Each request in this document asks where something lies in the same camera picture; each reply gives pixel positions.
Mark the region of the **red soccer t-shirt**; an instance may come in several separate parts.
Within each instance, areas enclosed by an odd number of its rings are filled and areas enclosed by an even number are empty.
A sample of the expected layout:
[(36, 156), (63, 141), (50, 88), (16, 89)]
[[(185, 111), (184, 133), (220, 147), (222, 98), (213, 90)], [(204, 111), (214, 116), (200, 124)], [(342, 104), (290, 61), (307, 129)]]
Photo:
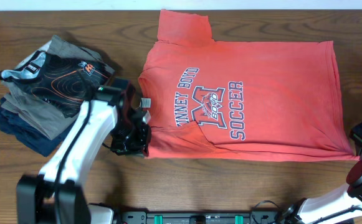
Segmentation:
[(333, 42), (225, 42), (206, 16), (162, 10), (138, 82), (150, 158), (355, 161)]

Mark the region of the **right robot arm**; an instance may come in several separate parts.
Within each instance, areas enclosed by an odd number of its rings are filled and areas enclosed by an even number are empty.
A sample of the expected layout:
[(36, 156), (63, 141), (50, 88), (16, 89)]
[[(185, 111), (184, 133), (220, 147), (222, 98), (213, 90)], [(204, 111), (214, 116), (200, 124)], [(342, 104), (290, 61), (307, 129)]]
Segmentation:
[(350, 131), (359, 155), (346, 183), (317, 198), (308, 198), (290, 206), (276, 223), (349, 223), (362, 217), (362, 123)]

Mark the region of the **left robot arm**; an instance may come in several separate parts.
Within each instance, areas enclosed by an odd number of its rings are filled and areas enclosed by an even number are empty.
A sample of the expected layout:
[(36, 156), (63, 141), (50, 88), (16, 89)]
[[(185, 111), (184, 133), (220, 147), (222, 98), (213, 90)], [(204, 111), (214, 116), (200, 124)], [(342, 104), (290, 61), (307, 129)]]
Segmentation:
[(18, 223), (121, 223), (114, 208), (87, 203), (83, 193), (91, 166), (108, 135), (118, 156), (147, 156), (150, 114), (131, 106), (135, 87), (116, 78), (89, 88), (79, 116), (39, 173), (23, 175), (16, 186)]

